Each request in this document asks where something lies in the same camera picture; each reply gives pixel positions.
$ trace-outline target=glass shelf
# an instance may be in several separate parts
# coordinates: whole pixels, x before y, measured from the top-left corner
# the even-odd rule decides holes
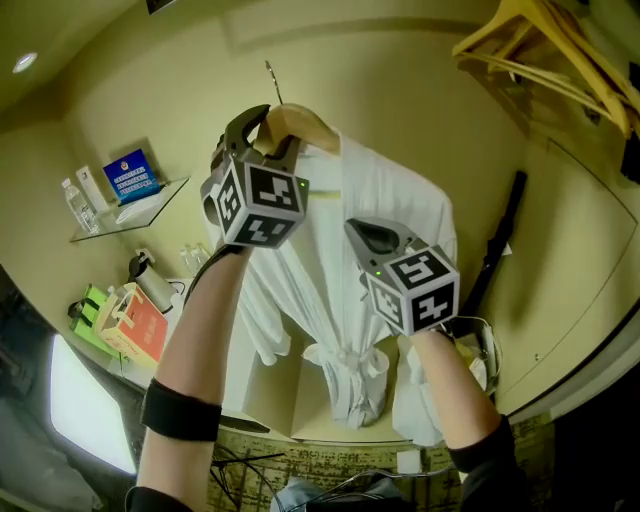
[[[169,204],[169,201],[171,201],[176,196],[176,194],[180,192],[187,181],[189,181],[189,178],[172,181],[171,183],[167,183],[164,187],[162,187],[162,190],[160,190],[160,192],[153,196],[150,196],[149,198],[134,201],[133,203],[129,203],[125,206],[116,206],[110,211],[100,214],[98,216],[98,224],[100,225],[100,230],[97,233],[87,233],[84,229],[78,226],[78,229],[76,229],[70,242],[81,242],[82,240],[88,240],[90,238],[98,238],[105,235],[111,235],[113,233],[123,233],[125,231],[131,231],[133,229],[146,228],[150,226],[151,223],[156,220],[156,217],[160,215],[160,212],[164,210],[164,207]],[[120,216],[127,208],[136,205],[140,201],[145,201],[146,199],[153,201],[152,198],[156,198],[157,202],[153,203],[152,206],[150,206],[148,209],[142,210],[139,213],[133,213],[122,222],[117,222],[118,216]]]

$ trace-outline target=plastic bottle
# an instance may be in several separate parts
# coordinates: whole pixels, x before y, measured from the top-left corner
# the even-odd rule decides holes
[[[188,245],[180,249],[180,256],[182,257],[182,262],[189,271],[189,275],[191,277],[195,277],[198,273],[198,262],[191,255],[190,247]]]
[[[211,254],[209,254],[207,252],[207,250],[204,248],[204,245],[202,244],[198,244],[196,245],[196,247],[198,248],[198,250],[200,251],[200,254],[202,254],[205,258],[205,261],[208,260],[209,258],[211,258]]]
[[[198,264],[198,270],[200,270],[209,259],[206,252],[202,251],[202,249],[200,248],[200,244],[192,248],[190,252],[191,256],[194,260],[196,260],[196,263]]]
[[[69,209],[75,215],[78,224],[90,235],[98,233],[100,231],[98,219],[96,219],[93,210],[87,204],[78,187],[72,185],[71,180],[67,178],[62,182],[62,188],[64,188],[64,197],[67,200]]]

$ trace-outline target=wooden hanger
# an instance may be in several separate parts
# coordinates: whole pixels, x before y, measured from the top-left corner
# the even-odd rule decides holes
[[[602,107],[602,105],[598,104],[598,102],[591,96],[589,96],[586,92],[578,88],[569,77],[559,75],[558,73],[551,73],[539,68],[525,66],[524,64],[519,64],[510,60],[498,59],[497,57],[493,57],[491,55],[482,55],[475,52],[462,52],[460,56],[463,58],[475,59],[493,65],[494,71],[509,71],[516,75],[527,78],[532,82],[544,85],[545,87],[548,87],[549,89],[552,89],[556,92],[559,92],[560,94],[563,94],[564,96],[567,96],[568,98],[571,98],[574,101],[577,101],[578,103],[590,108],[591,110],[612,121],[609,111],[606,108]]]
[[[560,28],[569,36],[569,39],[602,70],[615,86],[620,89],[620,92],[627,97],[636,112],[640,113],[640,92],[618,71],[618,68],[613,66],[602,54],[591,46],[582,34],[575,30],[576,21],[569,11],[561,6],[554,5],[552,2],[543,1]]]
[[[558,23],[542,0],[502,0],[493,19],[480,30],[457,44],[453,49],[453,55],[457,56],[462,52],[471,52],[474,48],[494,37],[497,31],[504,29],[522,17],[547,36],[576,67],[598,99],[604,104],[611,115],[613,123],[620,128],[626,138],[629,138],[631,136],[631,124],[624,106],[587,56],[576,47],[569,36],[558,26]]]
[[[508,59],[522,46],[525,40],[531,36],[534,30],[535,27],[529,20],[521,20],[513,37],[498,48],[493,56],[497,59]],[[491,73],[494,68],[495,64],[489,64],[489,73]]]
[[[340,137],[311,110],[285,103],[269,111],[260,124],[253,147],[263,154],[273,154],[289,135],[332,155],[340,154]]]
[[[636,135],[640,137],[640,114],[638,114],[635,110],[631,112],[631,124],[636,131]]]

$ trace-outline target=closet door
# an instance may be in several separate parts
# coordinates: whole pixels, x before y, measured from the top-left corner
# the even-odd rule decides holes
[[[551,142],[531,144],[526,170],[513,255],[485,304],[506,414],[580,364],[640,295],[637,221],[614,192]]]

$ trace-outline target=carpet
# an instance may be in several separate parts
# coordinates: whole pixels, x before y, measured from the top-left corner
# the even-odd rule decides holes
[[[512,428],[516,441],[516,458],[527,474],[533,510],[547,510],[551,500],[554,468],[554,426],[544,417],[536,417]],[[283,453],[277,458],[252,463],[276,491],[282,489],[291,476],[302,477],[324,489],[330,489],[371,468],[396,472],[396,453],[415,449],[411,443],[366,446],[287,443],[229,430],[220,432],[218,442],[240,458]],[[216,450],[216,455],[225,458],[220,449]],[[422,462],[424,471],[434,471],[447,467],[451,461],[442,445],[422,449]],[[207,510],[269,510],[272,493],[268,485],[247,466],[238,463],[229,465],[225,470],[225,478],[229,494],[239,508],[236,508],[218,483],[210,477]],[[369,483],[370,478],[363,478],[351,490],[362,490]],[[455,470],[430,479],[396,480],[396,485],[411,497],[418,511],[449,512],[459,509],[460,479]]]

